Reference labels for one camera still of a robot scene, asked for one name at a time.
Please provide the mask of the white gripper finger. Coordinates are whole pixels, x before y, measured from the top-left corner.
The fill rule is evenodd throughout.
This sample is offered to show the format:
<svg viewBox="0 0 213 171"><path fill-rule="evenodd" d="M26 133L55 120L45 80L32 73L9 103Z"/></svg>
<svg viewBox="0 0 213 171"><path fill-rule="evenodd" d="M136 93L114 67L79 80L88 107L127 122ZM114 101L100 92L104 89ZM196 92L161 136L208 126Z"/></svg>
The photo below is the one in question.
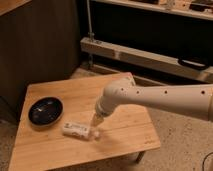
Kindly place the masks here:
<svg viewBox="0 0 213 171"><path fill-rule="evenodd" d="M97 127L99 125L99 121L98 120L92 120L90 123L90 126L92 127Z"/></svg>

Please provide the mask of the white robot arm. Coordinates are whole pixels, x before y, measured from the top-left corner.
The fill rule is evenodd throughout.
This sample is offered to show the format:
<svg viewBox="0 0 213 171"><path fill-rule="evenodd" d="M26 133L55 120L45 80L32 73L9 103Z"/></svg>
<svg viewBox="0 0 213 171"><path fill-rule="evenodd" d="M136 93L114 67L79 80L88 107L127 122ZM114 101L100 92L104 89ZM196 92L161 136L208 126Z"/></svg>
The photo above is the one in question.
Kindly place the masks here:
<svg viewBox="0 0 213 171"><path fill-rule="evenodd" d="M91 125L98 126L119 105L136 104L213 122L213 84L137 86L132 77L110 82L95 104Z"/></svg>

